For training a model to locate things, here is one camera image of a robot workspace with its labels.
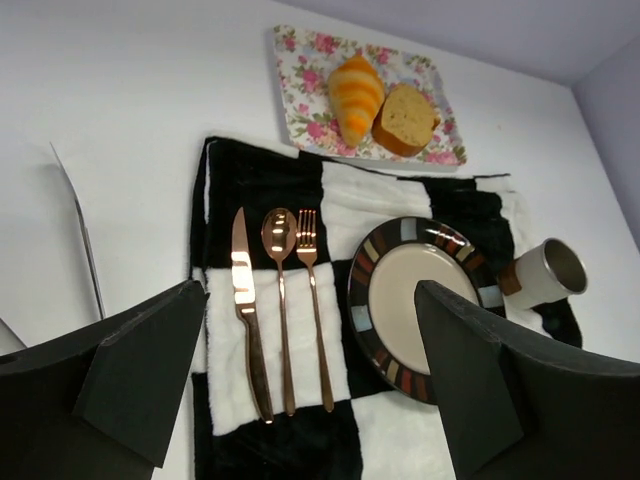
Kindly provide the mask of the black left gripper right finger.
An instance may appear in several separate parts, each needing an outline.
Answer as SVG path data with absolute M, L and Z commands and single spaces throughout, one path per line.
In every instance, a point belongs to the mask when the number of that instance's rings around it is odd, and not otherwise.
M 639 367 L 495 315 L 434 281 L 414 303 L 460 479 L 635 479 Z

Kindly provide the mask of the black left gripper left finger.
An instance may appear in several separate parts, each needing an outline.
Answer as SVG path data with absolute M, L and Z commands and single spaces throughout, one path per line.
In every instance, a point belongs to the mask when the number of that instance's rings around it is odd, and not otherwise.
M 2 356 L 2 478 L 151 478 L 167 455 L 206 301 L 188 280 Z

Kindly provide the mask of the brown bread slice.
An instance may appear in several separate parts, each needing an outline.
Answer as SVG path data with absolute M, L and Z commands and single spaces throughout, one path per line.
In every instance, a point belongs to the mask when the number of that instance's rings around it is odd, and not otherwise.
M 440 124 L 440 116 L 421 91 L 395 85 L 376 116 L 373 140 L 400 157 L 413 157 L 426 148 Z

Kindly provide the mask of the orange striped croissant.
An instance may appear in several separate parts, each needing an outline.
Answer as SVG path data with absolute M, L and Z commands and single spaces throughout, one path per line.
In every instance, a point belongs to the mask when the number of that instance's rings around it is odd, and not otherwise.
M 357 147 L 384 103 L 381 78 L 366 58 L 354 55 L 330 73 L 328 92 L 343 141 L 350 148 Z

